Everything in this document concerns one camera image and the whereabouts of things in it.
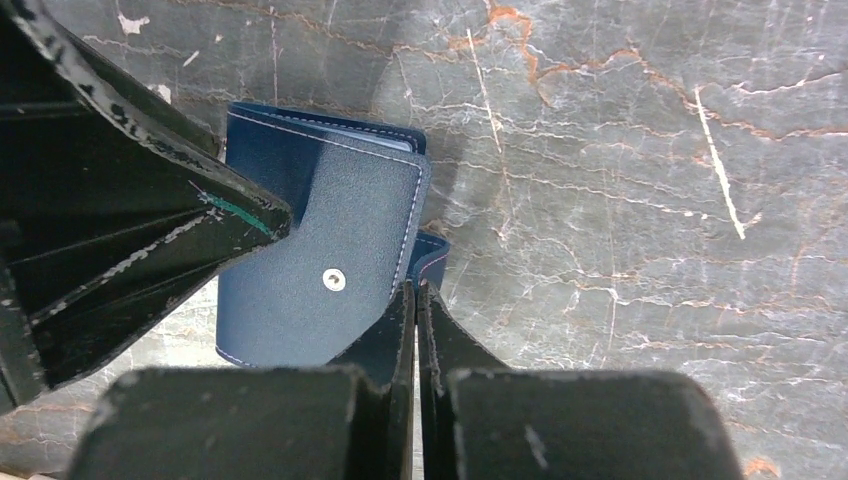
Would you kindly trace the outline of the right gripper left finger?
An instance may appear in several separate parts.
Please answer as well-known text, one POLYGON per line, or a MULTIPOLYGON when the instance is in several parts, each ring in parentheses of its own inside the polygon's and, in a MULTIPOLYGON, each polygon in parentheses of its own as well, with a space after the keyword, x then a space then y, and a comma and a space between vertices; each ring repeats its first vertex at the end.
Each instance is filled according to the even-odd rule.
POLYGON ((71 479, 408 479, 415 292, 320 367, 146 368, 103 394, 71 479))

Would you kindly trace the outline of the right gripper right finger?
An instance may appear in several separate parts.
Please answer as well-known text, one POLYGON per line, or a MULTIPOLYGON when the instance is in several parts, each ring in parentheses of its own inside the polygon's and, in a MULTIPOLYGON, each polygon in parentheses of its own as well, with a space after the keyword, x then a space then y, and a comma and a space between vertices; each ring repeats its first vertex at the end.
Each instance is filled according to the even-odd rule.
POLYGON ((449 313, 417 298, 428 479, 739 479, 722 418, 665 370, 507 366, 449 313))

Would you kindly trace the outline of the navy blue card holder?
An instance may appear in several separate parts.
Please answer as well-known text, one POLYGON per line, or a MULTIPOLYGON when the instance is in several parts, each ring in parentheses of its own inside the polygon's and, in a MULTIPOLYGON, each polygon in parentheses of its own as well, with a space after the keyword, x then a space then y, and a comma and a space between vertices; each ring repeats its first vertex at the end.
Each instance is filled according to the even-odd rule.
POLYGON ((223 359, 327 363, 404 283, 441 283, 450 245, 421 227, 432 176, 421 131, 236 102, 225 162, 286 202, 293 220, 285 238, 220 274, 223 359))

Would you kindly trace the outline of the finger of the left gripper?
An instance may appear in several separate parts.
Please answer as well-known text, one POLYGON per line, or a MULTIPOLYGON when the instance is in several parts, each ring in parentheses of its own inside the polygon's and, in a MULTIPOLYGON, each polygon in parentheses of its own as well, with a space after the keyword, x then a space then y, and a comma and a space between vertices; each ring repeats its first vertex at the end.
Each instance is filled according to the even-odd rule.
POLYGON ((119 356, 291 207, 151 119, 40 1, 1 5, 1 409, 119 356))
POLYGON ((130 104, 186 142, 212 157, 219 156, 221 140, 218 136, 189 119, 154 90, 143 85, 80 37, 70 33, 70 40, 94 72, 130 104))

